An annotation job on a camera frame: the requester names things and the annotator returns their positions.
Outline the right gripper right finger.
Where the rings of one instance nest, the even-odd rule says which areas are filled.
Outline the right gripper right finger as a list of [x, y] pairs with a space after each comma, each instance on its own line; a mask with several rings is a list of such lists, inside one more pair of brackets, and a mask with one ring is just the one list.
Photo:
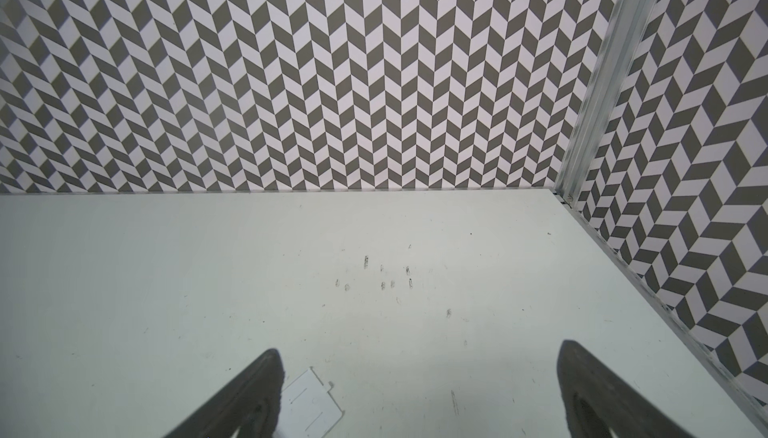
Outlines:
[[690, 435], [574, 340], [562, 342], [556, 371], [573, 437]]

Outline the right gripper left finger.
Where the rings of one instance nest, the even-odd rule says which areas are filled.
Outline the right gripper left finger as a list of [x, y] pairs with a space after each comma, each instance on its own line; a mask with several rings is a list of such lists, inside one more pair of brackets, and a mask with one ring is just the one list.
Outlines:
[[284, 379], [279, 352], [268, 349], [168, 435], [271, 437], [279, 421]]

